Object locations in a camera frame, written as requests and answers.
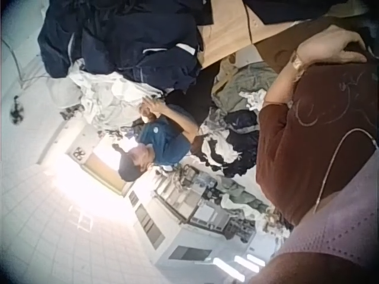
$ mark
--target ceiling light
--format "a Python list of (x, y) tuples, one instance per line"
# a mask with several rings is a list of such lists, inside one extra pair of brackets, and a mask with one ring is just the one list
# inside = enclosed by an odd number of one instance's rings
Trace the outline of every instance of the ceiling light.
[(237, 279), (239, 282), (245, 282), (245, 275), (239, 273), (236, 269), (232, 268), (229, 264), (225, 263), (221, 259), (216, 257), (215, 259), (213, 259), (213, 264), (216, 265), (218, 268), (224, 270), (227, 274)]
[(235, 257), (235, 262), (241, 264), (242, 266), (246, 267), (247, 269), (249, 269), (255, 273), (259, 272), (259, 266), (258, 265), (254, 264), (252, 262), (249, 262), (248, 260), (243, 259), (240, 256)]
[(263, 266), (263, 267), (266, 266), (266, 263), (263, 260), (255, 257), (255, 256), (252, 256), (251, 254), (248, 254), (247, 258), (251, 262), (254, 262), (255, 264), (258, 264), (259, 266)]

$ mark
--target hand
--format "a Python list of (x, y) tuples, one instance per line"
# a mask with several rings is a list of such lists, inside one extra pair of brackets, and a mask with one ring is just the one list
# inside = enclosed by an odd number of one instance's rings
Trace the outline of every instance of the hand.
[(157, 99), (143, 98), (143, 104), (150, 110), (150, 112), (163, 113), (166, 109), (166, 104)]
[(344, 50), (349, 43), (354, 42), (358, 43), (363, 50), (366, 49), (363, 39), (358, 33), (331, 25), (326, 30), (301, 43), (297, 49), (297, 55), (305, 65), (321, 62), (366, 62), (367, 59), (364, 55)]

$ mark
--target dark cap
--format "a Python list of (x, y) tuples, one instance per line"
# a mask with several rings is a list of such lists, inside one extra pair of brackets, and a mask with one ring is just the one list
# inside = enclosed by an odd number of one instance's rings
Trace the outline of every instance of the dark cap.
[(118, 174), (126, 182), (136, 181), (144, 172), (141, 172), (140, 167), (136, 166), (128, 153), (123, 153), (120, 159), (120, 167), (118, 168)]

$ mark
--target blue polo shirt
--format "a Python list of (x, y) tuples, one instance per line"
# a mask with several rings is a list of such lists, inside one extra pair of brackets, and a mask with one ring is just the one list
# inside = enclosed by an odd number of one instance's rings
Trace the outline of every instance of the blue polo shirt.
[[(168, 105), (168, 107), (194, 120), (180, 106)], [(138, 142), (153, 146), (155, 152), (154, 164), (161, 166), (171, 166), (179, 163), (191, 148), (191, 143), (187, 138), (164, 115), (161, 115), (156, 121), (144, 125)]]

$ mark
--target gold bracelet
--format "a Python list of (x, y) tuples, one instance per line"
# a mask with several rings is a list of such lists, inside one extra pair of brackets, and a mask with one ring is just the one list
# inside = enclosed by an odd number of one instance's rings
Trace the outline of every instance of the gold bracelet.
[(299, 56), (297, 55), (296, 51), (294, 51), (294, 53), (292, 54), (290, 62), (292, 64), (293, 68), (295, 68), (295, 70), (298, 72), (297, 75), (296, 75), (296, 77), (295, 77), (295, 79), (294, 79), (294, 81), (297, 82), (297, 81), (300, 80), (300, 78), (302, 77), (302, 75), (306, 71), (305, 64), (299, 58)]

